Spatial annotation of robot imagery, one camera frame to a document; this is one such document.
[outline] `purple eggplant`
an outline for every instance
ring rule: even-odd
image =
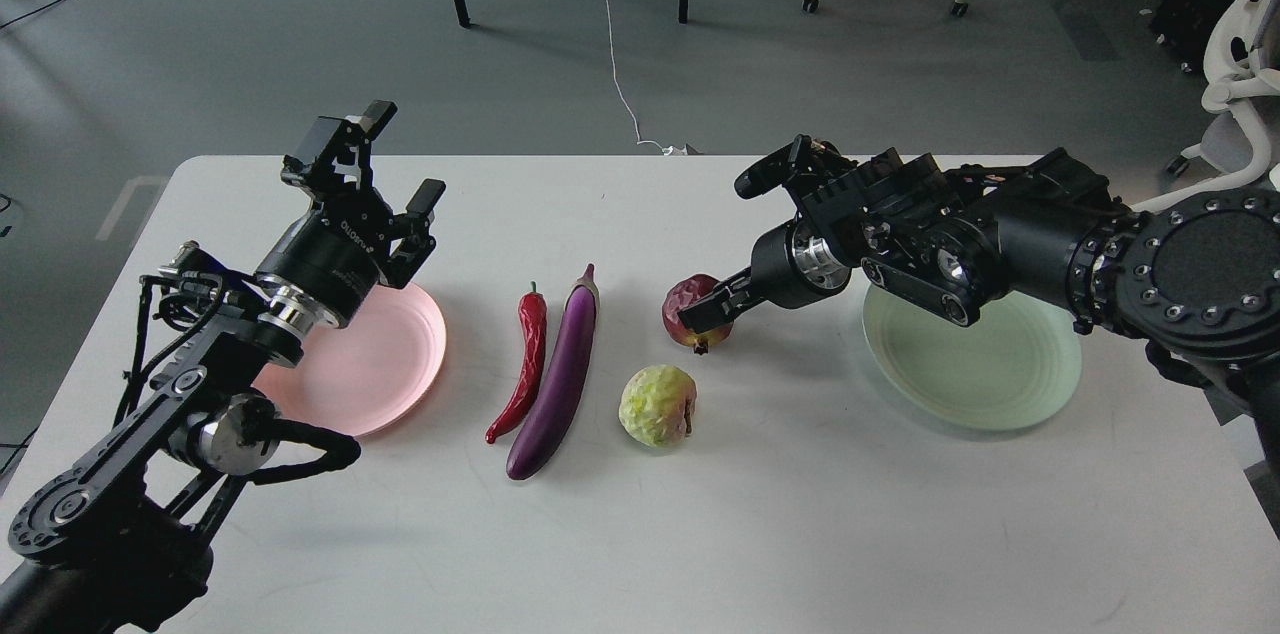
[[[550,365],[507,456],[507,476],[512,479],[529,479],[550,461],[577,412],[600,301],[594,275],[595,265],[588,264],[582,278],[570,289]]]

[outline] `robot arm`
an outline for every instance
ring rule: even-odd
[[[745,199],[786,188],[795,218],[755,242],[749,269],[680,313],[686,328],[836,296],[854,268],[960,327],[1018,291],[1068,310],[1080,334],[1149,339],[1165,375],[1234,393],[1280,471],[1280,193],[1203,192],[1137,213],[1062,150],[1025,168],[950,172],[893,150],[841,165],[809,137],[785,151],[735,187]]]
[[[32,494],[9,528],[26,561],[0,584],[4,634],[97,634],[125,624],[155,631],[205,593],[210,542],[246,484],[311,476],[360,456],[347,434],[280,419],[252,383],[268,362],[297,365],[306,334],[316,324],[344,327],[375,284],[404,287],[435,247],[429,225],[443,182],[425,179],[399,215],[372,187],[369,146],[394,111],[375,102],[353,120],[320,118],[298,155],[285,158],[282,179],[311,206],[255,275],[188,242],[159,277],[143,278],[140,350],[115,427]],[[166,292],[161,316],[184,333],[142,366],[151,287]],[[146,384],[154,393],[143,401]],[[323,456],[264,469],[283,441]],[[164,506],[146,484],[159,452],[196,470]],[[206,497],[198,519],[183,523]]]

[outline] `fake fruit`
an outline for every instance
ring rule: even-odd
[[[577,412],[586,366],[591,361],[599,301],[595,265],[588,264],[582,278],[573,282],[568,292],[547,375],[507,455],[507,476],[517,482],[529,479],[550,461]]]
[[[692,347],[695,354],[703,355],[716,345],[724,341],[733,329],[733,323],[717,327],[701,334],[691,332],[680,320],[680,310],[708,296],[719,280],[708,274],[694,274],[672,287],[667,292],[667,298],[662,302],[662,324],[667,333],[677,345]]]
[[[669,447],[692,433],[696,401],[689,374],[667,364],[646,366],[622,389],[618,421],[636,442]]]

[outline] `pink plate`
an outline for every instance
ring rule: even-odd
[[[417,284],[374,287],[346,329],[316,327],[297,369],[268,365],[253,386],[285,419],[358,437],[411,410],[444,361],[444,316]]]

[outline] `chair caster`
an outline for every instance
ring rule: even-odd
[[[1178,177],[1181,177],[1183,174],[1187,173],[1187,168],[1189,165],[1192,165],[1192,160],[1179,154],[1178,156],[1169,160],[1169,164],[1165,165],[1165,172],[1172,174],[1174,178],[1176,179]]]

